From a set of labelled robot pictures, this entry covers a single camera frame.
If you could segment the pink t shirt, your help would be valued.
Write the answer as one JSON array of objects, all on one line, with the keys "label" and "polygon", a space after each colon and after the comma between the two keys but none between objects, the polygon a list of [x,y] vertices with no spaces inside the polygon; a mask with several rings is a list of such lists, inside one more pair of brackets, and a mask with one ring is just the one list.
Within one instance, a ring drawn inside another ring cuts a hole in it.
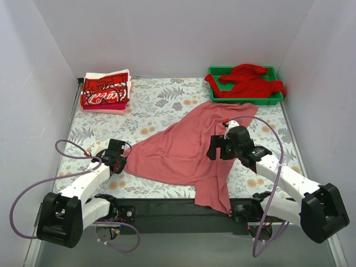
[{"label": "pink t shirt", "polygon": [[227,178],[234,160],[211,161],[206,155],[210,138],[225,133],[227,118],[237,117],[248,127],[257,111],[250,103],[202,103],[166,130],[133,145],[124,170],[144,179],[193,185],[196,205],[228,214]]}]

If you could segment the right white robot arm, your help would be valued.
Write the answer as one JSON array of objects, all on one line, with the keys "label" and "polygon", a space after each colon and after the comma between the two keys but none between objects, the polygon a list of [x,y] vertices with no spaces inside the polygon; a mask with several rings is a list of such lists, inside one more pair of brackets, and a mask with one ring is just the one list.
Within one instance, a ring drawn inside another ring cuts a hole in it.
[{"label": "right white robot arm", "polygon": [[226,127],[225,134],[211,136],[207,157],[238,159],[243,166],[291,196],[291,199],[283,199],[268,191],[255,194],[251,203],[237,212],[239,216],[258,221],[277,217],[301,227],[307,237],[318,244],[349,225],[349,216],[336,186],[321,185],[282,165],[270,150],[255,145],[246,127],[236,121]]}]

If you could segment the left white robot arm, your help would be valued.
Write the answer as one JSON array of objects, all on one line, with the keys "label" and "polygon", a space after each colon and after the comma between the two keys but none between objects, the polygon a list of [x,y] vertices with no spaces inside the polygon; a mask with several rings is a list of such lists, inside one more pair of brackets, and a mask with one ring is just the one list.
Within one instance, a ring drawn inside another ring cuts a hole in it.
[{"label": "left white robot arm", "polygon": [[98,220],[113,222],[118,218],[117,199],[93,193],[113,174],[123,171],[127,163],[125,149],[130,144],[111,139],[108,147],[91,147],[91,162],[86,171],[69,186],[42,201],[36,237],[40,240],[73,248],[85,228]]}]

